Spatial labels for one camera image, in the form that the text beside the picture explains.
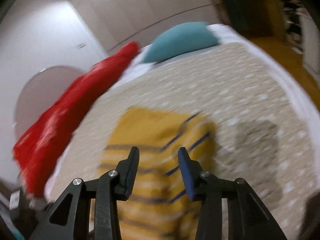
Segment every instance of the yellow striped cloth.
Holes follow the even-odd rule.
[[[127,158],[132,146],[140,162],[132,195],[118,201],[123,240],[195,239],[200,211],[185,193],[178,149],[203,169],[212,169],[214,125],[200,114],[184,115],[130,107],[120,118],[103,151],[99,175]]]

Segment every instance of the red fabric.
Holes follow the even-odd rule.
[[[129,42],[115,55],[97,63],[77,78],[56,103],[45,111],[13,147],[25,180],[27,193],[43,197],[44,186],[57,159],[72,138],[91,105],[121,76],[138,54],[138,44]]]

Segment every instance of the teal object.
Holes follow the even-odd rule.
[[[218,44],[205,22],[179,24],[160,34],[152,43],[143,63],[160,62],[183,53]]]

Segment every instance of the wooden floor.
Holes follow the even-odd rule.
[[[309,94],[320,111],[320,89],[313,77],[303,68],[303,56],[293,51],[290,46],[272,37],[253,38],[250,41],[279,62]]]

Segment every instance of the metal screw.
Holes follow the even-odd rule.
[[[82,182],[82,179],[78,178],[78,179],[74,179],[72,183],[73,185],[79,185],[81,182]]]
[[[238,179],[236,179],[236,183],[241,184],[241,185],[245,185],[246,181],[243,178],[238,178]]]
[[[203,177],[203,178],[206,178],[206,177],[208,177],[208,176],[210,176],[210,172],[208,172],[208,171],[201,171],[200,172],[200,176],[201,177]]]
[[[118,175],[118,171],[116,171],[116,170],[109,171],[108,175],[109,175],[110,177],[117,176],[117,175]]]

